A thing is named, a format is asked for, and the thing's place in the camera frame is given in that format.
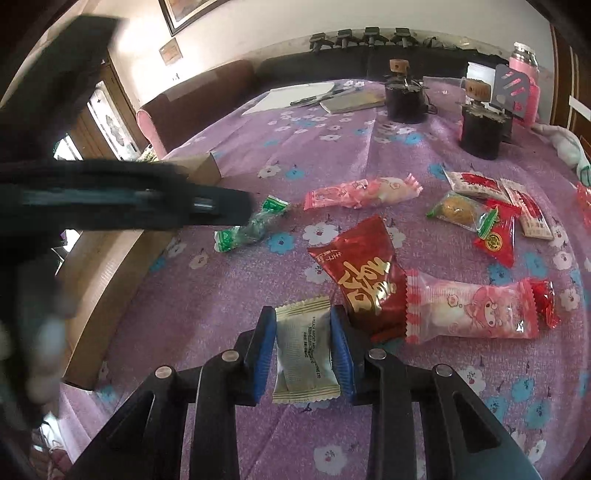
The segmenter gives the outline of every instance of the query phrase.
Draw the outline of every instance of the silver screw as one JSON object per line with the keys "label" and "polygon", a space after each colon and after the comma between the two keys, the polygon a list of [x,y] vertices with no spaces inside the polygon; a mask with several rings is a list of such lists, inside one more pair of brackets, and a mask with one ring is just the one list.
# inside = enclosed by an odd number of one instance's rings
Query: silver screw
{"label": "silver screw", "polygon": [[173,374],[173,369],[170,367],[160,367],[159,369],[157,369],[154,372],[154,375],[156,375],[156,378],[159,379],[164,379],[164,378],[168,378]]}
{"label": "silver screw", "polygon": [[437,365],[435,367],[435,371],[437,372],[437,375],[439,375],[440,377],[451,377],[453,373],[453,369],[446,364]]}
{"label": "silver screw", "polygon": [[383,360],[386,358],[386,352],[383,351],[381,348],[372,348],[369,351],[369,357],[374,360]]}
{"label": "silver screw", "polygon": [[240,354],[235,350],[226,350],[222,354],[222,360],[225,362],[235,362],[240,358]]}

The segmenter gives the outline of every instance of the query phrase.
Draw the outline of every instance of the purple floral tablecloth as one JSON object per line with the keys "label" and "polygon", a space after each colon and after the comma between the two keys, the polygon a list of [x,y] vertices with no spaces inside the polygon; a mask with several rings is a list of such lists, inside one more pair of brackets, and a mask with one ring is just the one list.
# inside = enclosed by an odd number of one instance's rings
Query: purple floral tablecloth
{"label": "purple floral tablecloth", "polygon": [[[61,429],[72,456],[151,371],[163,364],[192,368],[230,348],[240,332],[253,327],[263,305],[321,295],[342,302],[337,286],[306,249],[379,213],[403,268],[478,284],[503,285],[528,276],[554,282],[562,324],[535,341],[437,338],[418,346],[395,340],[385,347],[411,365],[452,365],[542,477],[562,477],[591,434],[586,414],[591,243],[575,204],[576,176],[550,145],[519,126],[513,144],[503,144],[496,161],[464,152],[457,144],[462,91],[442,80],[428,79],[427,85],[439,113],[421,125],[392,123],[385,108],[342,115],[328,115],[320,107],[291,108],[241,116],[249,102],[170,154],[213,151],[224,176],[221,185],[250,191],[260,203],[268,194],[299,203],[318,187],[408,173],[424,191],[418,199],[382,209],[298,210],[266,241],[226,254],[214,251],[213,228],[183,229],[121,321],[97,392],[63,387]],[[527,185],[555,240],[526,239],[517,225],[515,267],[508,270],[473,247],[472,233],[427,219],[450,188],[443,168],[473,169]],[[259,407],[236,412],[242,477],[364,478],[371,409],[351,407],[342,398],[273,405],[274,378],[275,367]],[[420,449],[417,462],[421,478]],[[187,469],[184,461],[184,475]]]}

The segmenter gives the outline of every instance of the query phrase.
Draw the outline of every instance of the pink thermos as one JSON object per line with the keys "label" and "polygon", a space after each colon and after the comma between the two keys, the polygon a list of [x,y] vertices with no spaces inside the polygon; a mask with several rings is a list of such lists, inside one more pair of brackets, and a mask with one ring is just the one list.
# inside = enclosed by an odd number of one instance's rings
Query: pink thermos
{"label": "pink thermos", "polygon": [[509,67],[518,72],[525,73],[530,78],[530,95],[525,109],[525,118],[523,124],[531,127],[535,123],[540,105],[540,87],[538,86],[538,76],[540,70],[538,62],[535,59],[535,52],[527,45],[519,42],[514,44],[515,50],[509,59]]}

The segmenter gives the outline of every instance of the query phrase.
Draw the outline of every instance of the framed painting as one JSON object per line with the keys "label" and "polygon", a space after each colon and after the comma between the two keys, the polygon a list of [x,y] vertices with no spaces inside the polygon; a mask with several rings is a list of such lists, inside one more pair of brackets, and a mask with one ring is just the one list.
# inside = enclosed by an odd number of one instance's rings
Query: framed painting
{"label": "framed painting", "polygon": [[228,0],[158,0],[171,35],[176,35],[198,18]]}

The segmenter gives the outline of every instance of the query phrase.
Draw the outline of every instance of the candy wrapper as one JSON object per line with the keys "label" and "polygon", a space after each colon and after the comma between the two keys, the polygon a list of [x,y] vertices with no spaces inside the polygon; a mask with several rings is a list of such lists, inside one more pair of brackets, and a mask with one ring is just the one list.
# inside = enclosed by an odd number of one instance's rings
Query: candy wrapper
{"label": "candy wrapper", "polygon": [[491,209],[468,197],[448,192],[427,214],[427,217],[439,218],[478,233],[480,238],[486,238],[498,213],[496,208]]}
{"label": "candy wrapper", "polygon": [[405,180],[381,178],[342,183],[306,194],[304,210],[340,205],[348,208],[393,205],[419,196],[423,187],[409,175]]}
{"label": "candy wrapper", "polygon": [[[549,282],[538,284],[526,278],[494,287],[440,280],[418,270],[411,270],[407,275],[408,343],[423,343],[439,335],[536,338],[539,328],[534,286],[540,297],[540,315],[548,325],[557,323]],[[552,312],[548,311],[549,303]]]}
{"label": "candy wrapper", "polygon": [[585,226],[591,230],[591,189],[581,182],[577,185],[577,201],[583,212]]}
{"label": "candy wrapper", "polygon": [[509,197],[496,180],[477,172],[444,172],[452,190],[460,195],[480,199],[495,199],[510,203]]}
{"label": "candy wrapper", "polygon": [[288,210],[289,206],[289,203],[269,195],[262,204],[261,211],[254,214],[247,225],[214,232],[215,245],[213,249],[216,252],[228,252],[241,245],[257,243],[267,234],[268,228]]}
{"label": "candy wrapper", "polygon": [[527,189],[522,184],[507,179],[501,179],[501,183],[507,190],[511,203],[521,208],[520,221],[523,234],[529,238],[553,240],[554,235],[548,227],[542,210]]}
{"label": "candy wrapper", "polygon": [[368,333],[374,342],[404,337],[406,275],[379,216],[308,252],[338,283],[353,327]]}
{"label": "candy wrapper", "polygon": [[299,301],[277,312],[277,381],[273,403],[340,396],[330,363],[330,299]]}
{"label": "candy wrapper", "polygon": [[477,238],[474,245],[496,258],[501,265],[513,268],[515,261],[513,254],[515,219],[521,216],[521,209],[498,200],[487,200],[485,205],[489,208],[496,207],[498,209],[498,221],[495,222],[487,237],[485,239]]}

